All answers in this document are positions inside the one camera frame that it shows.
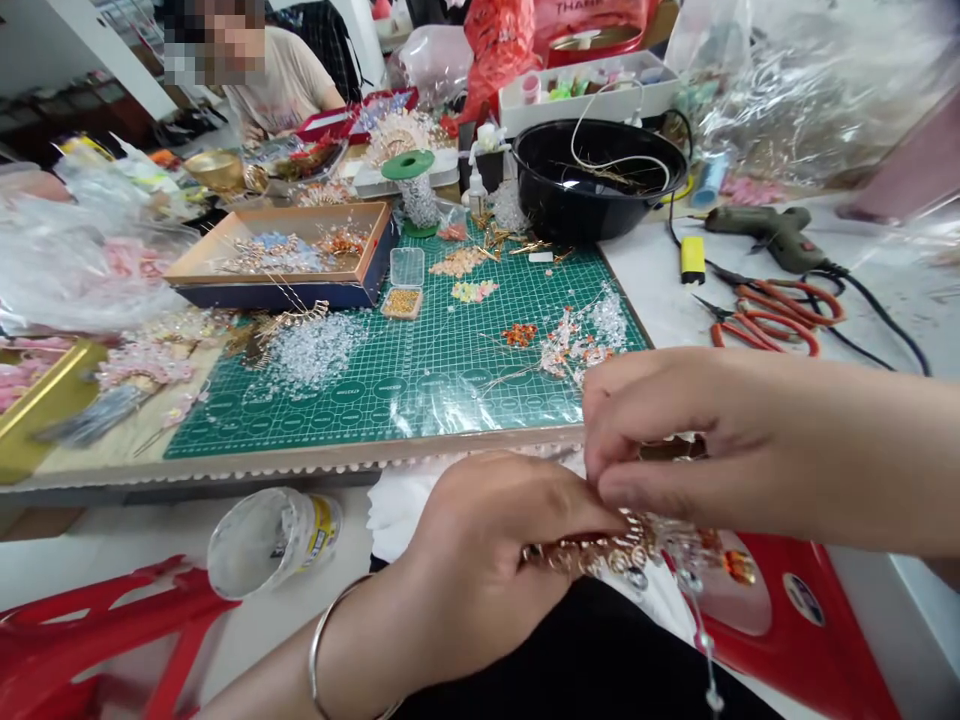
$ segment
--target pliers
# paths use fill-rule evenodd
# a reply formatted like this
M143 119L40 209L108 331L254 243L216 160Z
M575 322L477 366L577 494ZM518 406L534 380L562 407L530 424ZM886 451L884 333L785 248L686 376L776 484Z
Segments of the pliers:
M766 350L768 352L786 352L786 350L780 347L775 341L796 336L807 343L807 347L809 348L807 354L810 357L820 356L820 343L817 342L816 336L814 336L809 328L797 322L796 320L785 317L784 315L775 315L768 312L749 310L746 307L743 307L744 303L742 299L737 301L737 311L732 312L730 310L719 308L712 303L708 303L698 295L694 295L694 297L700 302L701 305L710 311L716 320L714 325L710 328L710 337L713 339L713 344L715 347L726 347L723 334L727 333L742 340L747 345L756 348L757 350ZM729 322L730 320L736 321L740 327L737 327L737 325L734 323ZM788 328L790 332L781 333L780 331L761 327L761 325L756 322L757 320L783 325L784 327Z
M840 301L831 293L815 285L796 280L758 280L731 272L712 263L711 267L716 276L730 285L739 297L765 307L777 315L793 320L808 330L815 327L832 327L847 318L846 311L844 311ZM807 293L808 296L812 295L830 308L830 315L814 312L777 288L791 288ZM778 330L771 330L770 334L780 340L785 340L788 337Z

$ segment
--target red plastic bag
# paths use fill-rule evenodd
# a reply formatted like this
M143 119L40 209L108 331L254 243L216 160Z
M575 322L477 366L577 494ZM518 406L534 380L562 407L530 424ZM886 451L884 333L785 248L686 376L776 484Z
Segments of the red plastic bag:
M474 0L463 30L473 49L461 121L477 119L484 100L540 63L533 54L533 0Z
M611 25L645 28L659 0L474 0L463 29L473 49L461 121L525 72L543 67L550 41Z

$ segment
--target black bowl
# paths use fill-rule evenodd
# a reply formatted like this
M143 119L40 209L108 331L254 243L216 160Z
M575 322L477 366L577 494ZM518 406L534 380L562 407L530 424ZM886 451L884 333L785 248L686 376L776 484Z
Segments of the black bowl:
M619 237L686 184L687 158L676 145L648 130L606 120L580 123L575 148L583 162L602 165L644 155L662 162L670 177L644 159L622 160L605 169L629 182L584 169L570 152L576 125L576 120L534 125L513 142L520 209L541 240L588 245Z

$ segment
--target white wall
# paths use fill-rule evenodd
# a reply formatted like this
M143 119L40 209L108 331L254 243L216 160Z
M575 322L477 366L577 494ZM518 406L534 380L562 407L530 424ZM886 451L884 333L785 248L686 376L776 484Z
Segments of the white wall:
M0 17L0 97L60 88L104 67L44 0L0 0Z
M274 10L282 10L291 5L299 5L304 0L270 0ZM363 88L364 94L379 89L383 79L383 55L380 53L380 41L377 39L377 29L373 24L373 14L370 11L369 0L315 0L316 2L333 2L337 12L343 16L343 22L350 33L350 39L357 50L360 59L360 69L363 76L373 83L373 88Z
M0 0L0 16L4 2ZM66 22L79 39L97 56L103 67L119 80L154 120L177 109L176 104L153 79L126 43L103 21L90 0L20 0L32 4L48 4Z
M107 70L159 120L177 109L90 0L0 0L0 96Z

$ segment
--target black pants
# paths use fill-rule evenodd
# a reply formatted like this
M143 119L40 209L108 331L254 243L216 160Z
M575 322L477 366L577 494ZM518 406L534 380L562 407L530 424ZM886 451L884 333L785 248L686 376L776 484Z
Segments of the black pants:
M385 567L373 558L371 569ZM723 718L780 715L719 667ZM711 720L707 664L616 590L584 578L513 653L475 675L423 690L403 720L640 718Z

